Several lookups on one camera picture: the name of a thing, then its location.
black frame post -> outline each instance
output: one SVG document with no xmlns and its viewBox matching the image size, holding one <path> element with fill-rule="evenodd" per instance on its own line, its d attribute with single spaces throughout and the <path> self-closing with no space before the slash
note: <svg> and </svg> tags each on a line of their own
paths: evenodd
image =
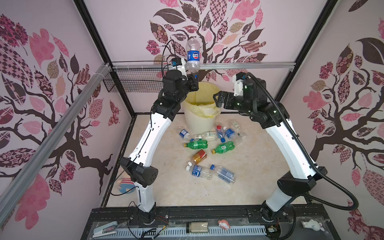
<svg viewBox="0 0 384 240">
<path fill-rule="evenodd" d="M 288 76 L 285 78 L 281 88 L 279 89 L 275 100 L 280 102 L 283 98 L 283 95 L 287 91 L 289 85 L 291 84 L 293 78 L 295 77 L 297 71 L 299 70 L 301 64 L 303 63 L 305 57 L 307 56 L 309 50 L 311 49 L 313 43 L 315 42 L 317 36 L 319 35 L 321 29 L 324 27 L 325 23 L 328 20 L 331 12 L 333 11 L 338 0 L 328 0 L 325 4 L 323 10 L 320 13 L 319 18 L 317 19 L 315 25 L 313 26 L 311 33 L 309 34 L 307 40 L 304 43 L 303 48 L 300 50 L 298 57 L 296 58 L 296 65 L 293 71 L 291 71 Z"/>
<path fill-rule="evenodd" d="M 120 96 L 125 104 L 125 106 L 128 109 L 129 114 L 133 118 L 135 116 L 135 111 L 133 110 L 133 107 L 128 99 L 127 94 L 124 92 L 123 87 L 121 85 L 120 79 L 117 76 L 117 74 L 113 70 L 113 64 L 112 61 L 108 55 L 107 49 L 105 48 L 103 42 L 101 41 L 100 35 L 96 29 L 95 24 L 93 23 L 93 20 L 91 18 L 91 15 L 88 12 L 87 6 L 84 3 L 84 0 L 73 0 L 85 25 L 87 26 L 87 29 L 89 33 L 91 34 L 91 37 L 96 45 L 96 48 L 98 49 L 101 58 L 104 62 L 109 63 L 109 65 L 112 68 L 112 71 L 110 72 L 112 79 L 114 80 L 114 83 L 117 86 L 117 89 L 119 90 Z"/>
</svg>

wallpaper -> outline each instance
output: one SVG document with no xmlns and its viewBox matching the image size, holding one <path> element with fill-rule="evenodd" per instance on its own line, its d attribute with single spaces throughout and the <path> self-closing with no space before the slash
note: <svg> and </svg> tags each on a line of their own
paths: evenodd
<svg viewBox="0 0 384 240">
<path fill-rule="evenodd" d="M 71 1 L 33 5 L 22 5 L 30 15 L 15 14 L 14 7 L 0 15 L 1 193 L 102 64 Z M 60 18 L 60 13 L 48 18 L 50 8 L 67 10 L 70 20 Z M 31 24 L 37 13 L 44 21 L 56 21 L 56 27 Z M 77 24 L 75 29 L 81 31 L 63 31 L 63 21 Z M 67 43 L 71 38 L 76 45 Z M 50 235 L 42 230 L 47 228 L 55 235 L 62 232 L 59 239 L 79 238 L 90 209 L 103 197 L 129 120 L 120 96 L 99 84 L 2 225 L 2 238 L 21 239 L 30 231 L 44 238 L 44 233 Z"/>
<path fill-rule="evenodd" d="M 307 146 L 311 157 L 359 200 L 349 214 L 327 208 L 342 239 L 384 239 L 379 220 L 384 213 L 384 24 L 378 14 L 383 7 L 374 0 L 342 3 L 321 36 L 336 41 L 338 51 L 316 45 L 303 66 L 307 70 L 283 99 L 304 142 L 314 142 Z M 353 19 L 371 27 L 361 28 Z M 301 89 L 306 94 L 300 100 L 294 94 Z M 352 205 L 330 184 L 319 184 L 312 190 L 315 196 Z"/>
</svg>

yellow trash bag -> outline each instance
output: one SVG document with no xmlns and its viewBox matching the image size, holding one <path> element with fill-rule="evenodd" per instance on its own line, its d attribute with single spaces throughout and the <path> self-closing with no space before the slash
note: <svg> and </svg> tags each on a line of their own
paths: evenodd
<svg viewBox="0 0 384 240">
<path fill-rule="evenodd" d="M 182 104 L 189 131 L 199 134 L 213 128 L 216 116 L 221 113 L 213 99 L 219 91 L 212 83 L 199 82 L 199 90 L 188 93 Z"/>
</svg>

black cable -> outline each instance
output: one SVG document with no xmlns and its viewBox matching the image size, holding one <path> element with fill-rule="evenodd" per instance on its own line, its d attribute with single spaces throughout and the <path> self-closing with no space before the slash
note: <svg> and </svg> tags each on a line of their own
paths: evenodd
<svg viewBox="0 0 384 240">
<path fill-rule="evenodd" d="M 281 112 L 281 109 L 279 108 L 279 106 L 277 105 L 276 101 L 271 96 L 271 94 L 267 91 L 267 89 L 265 89 L 265 87 L 258 81 L 258 79 L 252 73 L 246 73 L 246 77 L 247 76 L 251 77 L 251 79 L 267 95 L 268 99 L 274 105 L 274 107 L 276 108 L 277 112 L 279 113 L 281 119 L 283 120 L 284 125 L 286 126 L 286 128 L 288 129 L 290 134 L 292 135 L 292 138 L 296 141 L 297 145 L 299 146 L 300 150 L 304 154 L 304 156 L 305 156 L 307 162 L 309 163 L 309 165 L 311 166 L 311 168 L 320 177 L 324 178 L 326 181 L 328 181 L 329 183 L 331 183 L 332 185 L 334 185 L 335 187 L 337 187 L 338 189 L 343 191 L 346 195 L 348 195 L 351 198 L 351 200 L 353 202 L 353 205 L 346 207 L 346 206 L 341 206 L 341 205 L 337 205 L 337 204 L 333 204 L 333 203 L 327 202 L 325 200 L 319 199 L 317 197 L 314 197 L 314 196 L 311 196 L 311 195 L 308 195 L 308 194 L 301 194 L 301 196 L 312 198 L 313 200 L 319 201 L 319 202 L 321 202 L 323 204 L 326 204 L 328 206 L 334 207 L 336 209 L 346 210 L 346 211 L 356 210 L 358 208 L 358 206 L 359 206 L 359 201 L 357 200 L 357 198 L 350 191 L 348 191 L 345 187 L 341 186 L 340 184 L 338 184 L 337 182 L 335 182 L 334 180 L 330 179 L 329 177 L 327 177 L 326 175 L 322 174 L 319 171 L 319 169 L 313 163 L 313 161 L 312 161 L 311 157 L 309 156 L 308 152 L 304 148 L 304 145 L 301 143 L 299 137 L 297 136 L 297 134 L 294 132 L 294 130 L 291 128 L 291 126 L 288 124 L 287 120 L 283 116 L 283 113 Z"/>
<path fill-rule="evenodd" d="M 122 193 L 122 194 L 113 194 L 113 193 L 111 193 L 111 195 L 113 195 L 113 196 L 121 196 L 121 195 L 124 195 L 124 194 L 126 194 L 127 192 L 131 191 L 132 189 L 135 189 L 135 188 L 138 188 L 138 187 L 139 187 L 139 186 L 135 186 L 135 187 L 129 189 L 128 191 L 126 191 L 125 193 Z"/>
<path fill-rule="evenodd" d="M 164 57 L 164 53 L 166 52 L 166 49 L 167 49 L 167 46 L 169 45 L 170 42 L 173 41 L 173 50 L 175 51 L 175 56 L 176 56 L 176 49 L 175 49 L 175 41 L 173 39 L 169 40 L 168 43 L 166 44 L 166 46 L 164 47 L 164 50 L 163 50 L 163 54 L 162 54 L 162 58 Z M 163 71 L 163 59 L 161 60 L 161 74 L 163 75 L 164 77 L 164 71 Z"/>
<path fill-rule="evenodd" d="M 285 239 L 289 238 L 292 235 L 292 233 L 293 233 L 293 231 L 295 230 L 295 227 L 296 227 L 296 212 L 295 212 L 294 206 L 293 205 L 291 205 L 291 206 L 292 206 L 292 210 L 293 210 L 293 225 L 291 227 L 291 230 L 285 236 L 283 236 L 283 237 L 274 238 L 274 237 L 271 237 L 271 236 L 267 235 L 267 238 L 269 238 L 271 240 L 285 240 Z"/>
</svg>

clear plastic bottle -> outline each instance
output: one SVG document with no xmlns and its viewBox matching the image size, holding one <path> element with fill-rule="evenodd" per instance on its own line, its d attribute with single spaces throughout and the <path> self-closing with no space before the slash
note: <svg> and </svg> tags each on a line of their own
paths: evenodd
<svg viewBox="0 0 384 240">
<path fill-rule="evenodd" d="M 221 142 L 225 142 L 224 138 L 224 133 L 221 124 L 216 123 L 216 132 L 217 132 L 217 137 L 220 138 Z"/>
<path fill-rule="evenodd" d="M 189 132 L 188 132 L 185 128 L 183 128 L 183 127 L 181 127 L 181 126 L 179 126 L 179 127 L 177 127 L 177 128 L 178 128 L 178 130 L 179 130 L 179 135 L 180 135 L 185 141 L 192 142 L 192 141 L 194 140 L 193 138 L 191 138 Z"/>
<path fill-rule="evenodd" d="M 187 67 L 194 75 L 197 75 L 200 69 L 200 43 L 196 38 L 191 38 L 187 42 Z"/>
<path fill-rule="evenodd" d="M 233 142 L 235 146 L 239 145 L 242 142 L 242 138 L 240 138 L 237 133 L 232 128 L 223 127 L 223 132 Z"/>
<path fill-rule="evenodd" d="M 241 127 L 240 127 L 240 124 L 238 124 L 237 123 L 237 121 L 236 120 L 231 120 L 230 122 L 229 122 L 229 125 L 231 126 L 233 126 L 233 129 L 237 132 L 237 135 L 240 137 L 240 138 L 245 138 L 247 135 L 245 134 L 245 133 L 243 133 L 243 132 L 241 132 Z"/>
<path fill-rule="evenodd" d="M 202 177 L 208 180 L 212 179 L 213 171 L 206 167 L 200 167 L 198 165 L 193 165 L 191 162 L 188 162 L 188 166 L 186 167 L 188 172 L 195 177 Z"/>
<path fill-rule="evenodd" d="M 215 166 L 211 165 L 211 170 L 213 170 L 221 180 L 223 180 L 226 183 L 233 183 L 235 182 L 235 174 L 228 171 L 227 169 L 223 168 L 222 166 Z"/>
<path fill-rule="evenodd" d="M 215 131 L 210 131 L 210 132 L 205 132 L 203 134 L 195 134 L 193 139 L 194 141 L 198 141 L 198 140 L 216 141 L 217 133 Z"/>
</svg>

